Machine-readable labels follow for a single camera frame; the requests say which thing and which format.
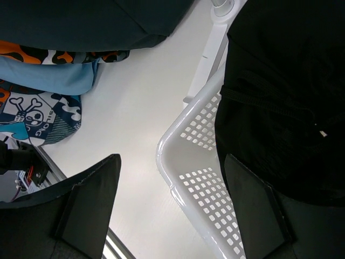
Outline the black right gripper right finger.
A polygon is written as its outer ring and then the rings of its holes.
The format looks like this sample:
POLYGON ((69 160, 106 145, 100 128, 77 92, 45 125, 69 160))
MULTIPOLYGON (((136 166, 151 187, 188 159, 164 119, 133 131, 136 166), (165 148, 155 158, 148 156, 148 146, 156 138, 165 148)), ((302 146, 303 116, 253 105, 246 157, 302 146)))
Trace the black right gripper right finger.
POLYGON ((224 161, 247 258, 344 258, 344 202, 296 200, 234 156, 224 161))

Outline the dark navy shorts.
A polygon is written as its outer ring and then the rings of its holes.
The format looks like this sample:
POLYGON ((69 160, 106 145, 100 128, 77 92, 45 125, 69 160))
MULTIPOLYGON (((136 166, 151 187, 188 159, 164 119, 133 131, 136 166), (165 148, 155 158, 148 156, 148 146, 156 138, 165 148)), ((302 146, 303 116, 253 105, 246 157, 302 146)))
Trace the dark navy shorts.
POLYGON ((1 1, 1 40, 47 50, 154 47, 193 1, 1 1))

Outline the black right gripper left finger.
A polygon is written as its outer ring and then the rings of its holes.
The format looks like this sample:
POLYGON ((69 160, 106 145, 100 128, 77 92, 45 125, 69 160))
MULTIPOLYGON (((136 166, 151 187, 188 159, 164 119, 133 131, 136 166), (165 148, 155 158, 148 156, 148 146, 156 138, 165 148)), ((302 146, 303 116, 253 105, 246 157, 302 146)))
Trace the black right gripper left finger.
POLYGON ((1 258, 101 258, 121 170, 111 154, 47 188, 1 202, 1 258))

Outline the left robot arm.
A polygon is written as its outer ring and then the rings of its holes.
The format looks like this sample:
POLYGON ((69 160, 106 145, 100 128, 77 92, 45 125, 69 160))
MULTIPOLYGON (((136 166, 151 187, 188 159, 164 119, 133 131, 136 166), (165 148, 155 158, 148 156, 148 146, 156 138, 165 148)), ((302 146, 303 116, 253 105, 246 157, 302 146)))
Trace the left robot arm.
POLYGON ((1 140, 1 175, 7 171, 24 172, 23 181, 38 187, 46 180, 50 167, 32 145, 20 142, 14 149, 1 140))

